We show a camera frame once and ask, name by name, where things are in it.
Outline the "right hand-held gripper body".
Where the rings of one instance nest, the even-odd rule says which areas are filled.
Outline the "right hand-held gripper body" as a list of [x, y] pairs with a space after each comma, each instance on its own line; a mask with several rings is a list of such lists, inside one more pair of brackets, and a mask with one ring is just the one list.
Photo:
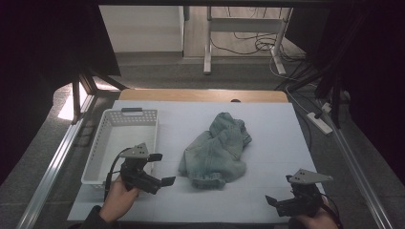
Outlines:
[[331, 176], [299, 169], [291, 178], [293, 198], [278, 201], [275, 207], [280, 217], [314, 216], [324, 204], [317, 183], [332, 181]]

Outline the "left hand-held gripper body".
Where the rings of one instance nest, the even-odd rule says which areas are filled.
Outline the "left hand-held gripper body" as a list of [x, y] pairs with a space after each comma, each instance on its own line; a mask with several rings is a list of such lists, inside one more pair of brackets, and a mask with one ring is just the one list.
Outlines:
[[149, 194], [155, 195], [160, 189], [160, 179], [150, 176], [144, 171], [150, 153], [145, 143], [135, 145], [119, 154], [124, 159], [120, 166], [120, 176], [127, 190], [138, 188]]

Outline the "white perforated plastic basket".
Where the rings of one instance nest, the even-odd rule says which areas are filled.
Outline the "white perforated plastic basket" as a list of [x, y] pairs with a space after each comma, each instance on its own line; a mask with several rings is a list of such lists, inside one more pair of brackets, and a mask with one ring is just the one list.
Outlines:
[[116, 156], [126, 148], [145, 143], [149, 153], [154, 153], [158, 123], [157, 110], [122, 108], [104, 111], [82, 174], [82, 184], [103, 189]]

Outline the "light blue denim shorts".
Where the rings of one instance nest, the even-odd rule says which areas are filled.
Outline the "light blue denim shorts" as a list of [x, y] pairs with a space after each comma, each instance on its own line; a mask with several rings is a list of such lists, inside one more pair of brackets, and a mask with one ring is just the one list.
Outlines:
[[179, 173], [188, 177], [194, 188], [222, 190], [246, 171], [241, 161], [244, 148], [252, 141], [245, 123], [230, 113], [219, 113], [209, 129], [186, 147]]

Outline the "person's right hand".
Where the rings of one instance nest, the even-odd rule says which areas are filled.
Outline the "person's right hand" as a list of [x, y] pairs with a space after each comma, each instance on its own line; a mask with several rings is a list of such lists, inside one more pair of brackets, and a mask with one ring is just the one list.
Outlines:
[[300, 215], [290, 218], [288, 229], [338, 229], [331, 215], [320, 208], [313, 216]]

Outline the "person's left hand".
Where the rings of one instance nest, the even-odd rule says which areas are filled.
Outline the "person's left hand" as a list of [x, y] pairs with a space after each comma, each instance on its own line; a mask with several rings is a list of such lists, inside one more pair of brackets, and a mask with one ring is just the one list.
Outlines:
[[127, 190], [122, 178], [117, 177], [99, 211], [100, 217], [107, 223], [115, 222], [131, 209], [138, 196], [138, 188]]

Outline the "white table cover sheet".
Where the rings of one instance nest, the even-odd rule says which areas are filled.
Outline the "white table cover sheet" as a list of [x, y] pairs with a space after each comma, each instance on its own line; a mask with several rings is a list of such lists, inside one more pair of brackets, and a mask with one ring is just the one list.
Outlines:
[[[281, 223], [286, 218], [266, 202], [267, 197], [291, 198], [288, 175], [314, 164], [295, 112], [289, 103], [163, 102], [118, 100], [115, 109], [143, 108], [158, 112], [156, 177], [174, 177], [175, 183], [156, 194], [142, 193], [126, 221]], [[251, 142], [242, 160], [246, 172], [222, 190], [202, 191], [178, 173], [184, 149], [215, 116], [228, 112], [245, 122]]]

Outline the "white power strip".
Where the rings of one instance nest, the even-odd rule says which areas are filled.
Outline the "white power strip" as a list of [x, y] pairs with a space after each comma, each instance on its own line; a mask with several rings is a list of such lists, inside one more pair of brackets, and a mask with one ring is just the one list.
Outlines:
[[324, 135], [329, 135], [332, 133], [332, 128], [323, 121], [320, 117], [316, 118], [315, 113], [308, 113], [307, 118], [314, 124]]

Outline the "wooden table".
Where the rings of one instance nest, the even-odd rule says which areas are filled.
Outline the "wooden table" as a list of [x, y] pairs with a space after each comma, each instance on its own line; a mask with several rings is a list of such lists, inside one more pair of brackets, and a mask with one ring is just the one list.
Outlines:
[[278, 91], [197, 90], [197, 89], [126, 89], [119, 100], [186, 102], [265, 102], [288, 103], [287, 95]]

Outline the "wooden stand legs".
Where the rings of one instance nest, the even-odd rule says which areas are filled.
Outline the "wooden stand legs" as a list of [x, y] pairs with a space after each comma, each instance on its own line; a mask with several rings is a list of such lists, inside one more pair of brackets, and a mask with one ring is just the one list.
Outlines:
[[98, 77], [109, 85], [117, 88], [120, 91], [126, 90], [127, 87], [119, 83], [112, 77], [106, 74], [97, 73], [96, 71], [89, 69], [85, 70], [83, 73], [80, 73], [72, 81], [72, 90], [73, 90], [73, 124], [76, 124], [79, 119], [82, 117], [81, 105], [80, 105], [80, 87], [84, 88], [84, 91], [87, 95], [96, 95], [98, 92], [98, 87], [94, 80], [94, 77]]

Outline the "white cabinet panel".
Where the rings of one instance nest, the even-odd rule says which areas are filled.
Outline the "white cabinet panel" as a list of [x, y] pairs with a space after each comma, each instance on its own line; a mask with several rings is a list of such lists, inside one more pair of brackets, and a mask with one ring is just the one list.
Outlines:
[[183, 7], [100, 6], [114, 52], [182, 52]]

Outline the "black curtain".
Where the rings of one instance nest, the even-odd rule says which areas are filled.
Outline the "black curtain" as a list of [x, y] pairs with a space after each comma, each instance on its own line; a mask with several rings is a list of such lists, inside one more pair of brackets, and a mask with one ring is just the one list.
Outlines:
[[[371, 7], [345, 53], [342, 88], [352, 120], [405, 182], [405, 0], [366, 0]], [[348, 34], [359, 6], [293, 10], [287, 39], [324, 67]]]
[[0, 184], [85, 73], [120, 75], [97, 0], [0, 0]]

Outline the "aluminium rail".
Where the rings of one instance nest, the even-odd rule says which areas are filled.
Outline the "aluminium rail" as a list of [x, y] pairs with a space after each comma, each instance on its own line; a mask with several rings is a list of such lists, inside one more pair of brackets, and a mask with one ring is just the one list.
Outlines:
[[19, 220], [16, 229], [33, 229], [82, 124], [83, 117], [81, 117], [76, 124], [71, 124], [69, 126], [54, 153], [44, 176], [41, 178], [35, 192], [33, 193], [24, 214]]
[[379, 229], [394, 229], [391, 220], [382, 205], [376, 191], [367, 179], [365, 172], [357, 161], [350, 144], [342, 131], [333, 123], [330, 114], [322, 109], [322, 115], [328, 125], [332, 128], [333, 137], [345, 159], [352, 177], [373, 216], [373, 219]]

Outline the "white desk frame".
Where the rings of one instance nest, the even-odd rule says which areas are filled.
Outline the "white desk frame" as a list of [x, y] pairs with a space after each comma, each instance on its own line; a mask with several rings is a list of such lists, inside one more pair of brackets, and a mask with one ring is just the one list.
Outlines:
[[279, 18], [240, 18], [240, 17], [213, 17], [212, 8], [206, 8], [207, 33], [203, 59], [203, 73], [211, 74], [211, 33], [212, 32], [269, 32], [276, 34], [275, 44], [270, 49], [272, 61], [278, 74], [285, 75], [286, 70], [281, 61], [280, 49], [285, 38], [292, 8]]

